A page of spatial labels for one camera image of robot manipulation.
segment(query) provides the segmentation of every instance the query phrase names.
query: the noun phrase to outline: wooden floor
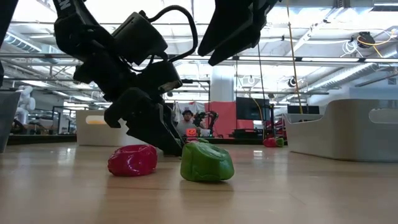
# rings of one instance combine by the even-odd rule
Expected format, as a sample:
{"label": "wooden floor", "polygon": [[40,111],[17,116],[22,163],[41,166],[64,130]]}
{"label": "wooden floor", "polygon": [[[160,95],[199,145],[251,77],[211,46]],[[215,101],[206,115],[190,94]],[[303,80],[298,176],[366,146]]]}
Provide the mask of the wooden floor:
{"label": "wooden floor", "polygon": [[0,155],[0,223],[398,223],[398,164],[339,162],[223,146],[235,176],[183,180],[180,161],[113,177],[107,147],[10,146]]}

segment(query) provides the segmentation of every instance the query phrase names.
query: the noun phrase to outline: red ball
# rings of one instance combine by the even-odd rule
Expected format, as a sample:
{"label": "red ball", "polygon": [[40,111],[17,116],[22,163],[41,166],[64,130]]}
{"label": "red ball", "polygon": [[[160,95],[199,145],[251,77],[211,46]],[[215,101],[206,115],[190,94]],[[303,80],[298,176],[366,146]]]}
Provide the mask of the red ball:
{"label": "red ball", "polygon": [[156,148],[151,145],[124,146],[108,160],[108,170],[115,176],[148,175],[156,170]]}
{"label": "red ball", "polygon": [[268,138],[263,140],[262,144],[265,147],[277,147],[276,140],[274,138]]}

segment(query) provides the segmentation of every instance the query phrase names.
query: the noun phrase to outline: trash bin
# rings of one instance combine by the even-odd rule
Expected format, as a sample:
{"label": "trash bin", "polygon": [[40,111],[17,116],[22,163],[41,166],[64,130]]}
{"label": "trash bin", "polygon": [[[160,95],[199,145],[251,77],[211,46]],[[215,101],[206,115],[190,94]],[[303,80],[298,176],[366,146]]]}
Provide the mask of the trash bin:
{"label": "trash bin", "polygon": [[0,93],[0,153],[6,149],[21,93]]}

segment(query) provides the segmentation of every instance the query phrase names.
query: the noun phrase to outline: orange smiley face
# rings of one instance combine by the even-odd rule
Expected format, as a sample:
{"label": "orange smiley face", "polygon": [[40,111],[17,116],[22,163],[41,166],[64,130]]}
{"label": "orange smiley face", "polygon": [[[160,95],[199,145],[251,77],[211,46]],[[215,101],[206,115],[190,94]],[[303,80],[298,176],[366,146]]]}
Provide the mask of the orange smiley face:
{"label": "orange smiley face", "polygon": [[196,128],[188,128],[185,132],[188,137],[194,137],[197,135],[197,129]]}

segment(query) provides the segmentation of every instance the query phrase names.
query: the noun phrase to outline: green squishy ball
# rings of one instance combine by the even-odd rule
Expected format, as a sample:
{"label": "green squishy ball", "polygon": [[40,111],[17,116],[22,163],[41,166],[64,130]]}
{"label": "green squishy ball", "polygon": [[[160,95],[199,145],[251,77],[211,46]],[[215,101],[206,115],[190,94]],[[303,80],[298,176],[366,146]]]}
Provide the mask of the green squishy ball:
{"label": "green squishy ball", "polygon": [[181,176],[195,182],[230,179],[235,171],[229,153],[205,142],[190,142],[182,151]]}
{"label": "green squishy ball", "polygon": [[209,143],[207,139],[198,138],[198,142]]}
{"label": "green squishy ball", "polygon": [[276,139],[276,146],[284,147],[285,146],[285,140],[283,138]]}

